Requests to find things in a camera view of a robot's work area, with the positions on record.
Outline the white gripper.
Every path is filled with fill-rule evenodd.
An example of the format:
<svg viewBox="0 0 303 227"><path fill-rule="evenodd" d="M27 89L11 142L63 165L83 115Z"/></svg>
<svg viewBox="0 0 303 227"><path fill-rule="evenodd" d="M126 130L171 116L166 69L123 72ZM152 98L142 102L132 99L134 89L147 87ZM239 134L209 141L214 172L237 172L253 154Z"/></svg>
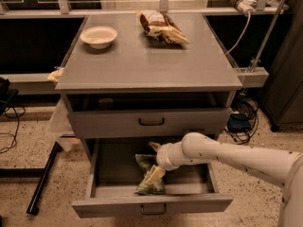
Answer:
<svg viewBox="0 0 303 227"><path fill-rule="evenodd" d="M145 175L144 184L146 185L153 185L165 175L166 171L177 169L186 162L187 157L180 142L165 145L149 142L149 146L157 152L156 161L158 166L153 165Z"/></svg>

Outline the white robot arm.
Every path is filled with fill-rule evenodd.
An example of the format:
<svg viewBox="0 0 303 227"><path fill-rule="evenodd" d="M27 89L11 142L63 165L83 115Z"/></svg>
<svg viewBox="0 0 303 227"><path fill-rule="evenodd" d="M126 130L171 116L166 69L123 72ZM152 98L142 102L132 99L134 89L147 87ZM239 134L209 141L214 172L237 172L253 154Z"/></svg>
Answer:
<svg viewBox="0 0 303 227"><path fill-rule="evenodd" d="M156 164L143 183L152 185L180 166L219 161L283 189L277 227L303 227L303 153L226 144L198 132L177 143L150 143Z"/></svg>

